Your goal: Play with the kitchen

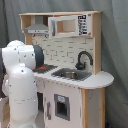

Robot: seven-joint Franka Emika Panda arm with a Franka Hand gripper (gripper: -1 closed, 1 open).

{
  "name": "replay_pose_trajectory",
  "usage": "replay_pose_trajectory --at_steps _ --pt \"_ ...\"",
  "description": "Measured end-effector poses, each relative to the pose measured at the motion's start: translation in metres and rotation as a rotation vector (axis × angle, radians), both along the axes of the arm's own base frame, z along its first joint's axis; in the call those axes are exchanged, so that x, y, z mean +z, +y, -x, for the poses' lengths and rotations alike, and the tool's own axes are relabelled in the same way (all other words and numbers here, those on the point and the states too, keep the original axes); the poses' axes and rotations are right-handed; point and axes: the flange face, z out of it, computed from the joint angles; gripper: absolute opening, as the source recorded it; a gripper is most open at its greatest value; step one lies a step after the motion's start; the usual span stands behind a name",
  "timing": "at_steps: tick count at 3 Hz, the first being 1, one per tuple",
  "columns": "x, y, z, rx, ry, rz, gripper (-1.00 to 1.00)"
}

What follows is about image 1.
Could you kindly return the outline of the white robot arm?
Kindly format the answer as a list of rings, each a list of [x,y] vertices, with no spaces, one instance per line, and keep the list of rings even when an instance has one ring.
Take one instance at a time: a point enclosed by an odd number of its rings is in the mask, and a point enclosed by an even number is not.
[[[37,128],[38,98],[33,69],[43,64],[44,54],[39,45],[14,40],[0,48],[2,92],[9,97],[9,128]]]

